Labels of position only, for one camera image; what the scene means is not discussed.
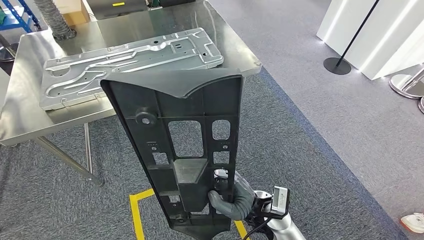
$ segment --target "black cable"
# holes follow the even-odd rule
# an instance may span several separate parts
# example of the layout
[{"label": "black cable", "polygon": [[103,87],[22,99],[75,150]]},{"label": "black cable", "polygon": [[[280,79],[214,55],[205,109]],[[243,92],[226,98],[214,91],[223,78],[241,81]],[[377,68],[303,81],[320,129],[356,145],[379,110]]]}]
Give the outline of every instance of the black cable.
[{"label": "black cable", "polygon": [[254,234],[256,231],[258,231],[260,228],[262,228],[263,226],[265,226],[267,223],[269,223],[271,221],[272,218],[268,217],[267,220],[265,220],[264,222],[262,222],[259,226],[253,228],[250,232],[248,232],[246,234],[246,236],[244,236],[243,240],[248,239],[248,237],[252,234]]}]

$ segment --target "flexible duct hose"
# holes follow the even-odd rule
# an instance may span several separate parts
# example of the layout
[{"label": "flexible duct hose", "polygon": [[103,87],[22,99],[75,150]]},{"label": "flexible duct hose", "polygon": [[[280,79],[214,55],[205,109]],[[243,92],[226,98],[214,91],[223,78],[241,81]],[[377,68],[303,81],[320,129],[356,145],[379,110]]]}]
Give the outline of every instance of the flexible duct hose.
[{"label": "flexible duct hose", "polygon": [[41,12],[45,23],[53,31],[54,39],[62,41],[75,37],[77,33],[68,26],[53,0],[34,0],[34,3]]}]

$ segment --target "white shoe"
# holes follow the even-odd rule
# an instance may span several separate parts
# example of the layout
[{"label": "white shoe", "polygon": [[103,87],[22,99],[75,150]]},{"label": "white shoe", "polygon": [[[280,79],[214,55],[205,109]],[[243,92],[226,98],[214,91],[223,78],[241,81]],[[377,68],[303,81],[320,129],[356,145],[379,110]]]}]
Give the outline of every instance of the white shoe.
[{"label": "white shoe", "polygon": [[414,233],[422,234],[424,233],[424,214],[414,213],[404,216],[400,219],[400,224]]}]

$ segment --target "gray carpet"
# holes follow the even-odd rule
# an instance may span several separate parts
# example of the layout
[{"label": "gray carpet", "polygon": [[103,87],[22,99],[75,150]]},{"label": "gray carpet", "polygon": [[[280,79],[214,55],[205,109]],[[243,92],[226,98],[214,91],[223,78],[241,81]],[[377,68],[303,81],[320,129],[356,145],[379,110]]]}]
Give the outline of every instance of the gray carpet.
[{"label": "gray carpet", "polygon": [[[254,189],[290,188],[306,239],[407,239],[266,70],[246,80],[241,111],[237,170]],[[90,133],[101,188],[33,141],[0,148],[0,239],[135,239],[129,194],[148,189],[147,178],[116,116]],[[83,126],[48,138],[84,163]],[[168,228],[154,197],[139,208],[147,240],[190,239]],[[233,228],[215,239],[240,237]]]},{"label": "gray carpet", "polygon": [[390,76],[323,67],[339,56],[316,37],[331,0],[209,1],[396,223],[423,211],[424,115],[390,89]]}]

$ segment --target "white display stand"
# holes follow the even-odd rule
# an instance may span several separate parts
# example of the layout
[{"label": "white display stand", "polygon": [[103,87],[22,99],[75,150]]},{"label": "white display stand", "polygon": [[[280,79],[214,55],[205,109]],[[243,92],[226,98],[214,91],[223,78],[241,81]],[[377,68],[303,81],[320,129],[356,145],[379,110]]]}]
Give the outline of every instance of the white display stand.
[{"label": "white display stand", "polygon": [[[374,3],[332,0],[316,35],[343,54]],[[371,80],[423,63],[423,13],[424,0],[380,0],[344,59]]]}]

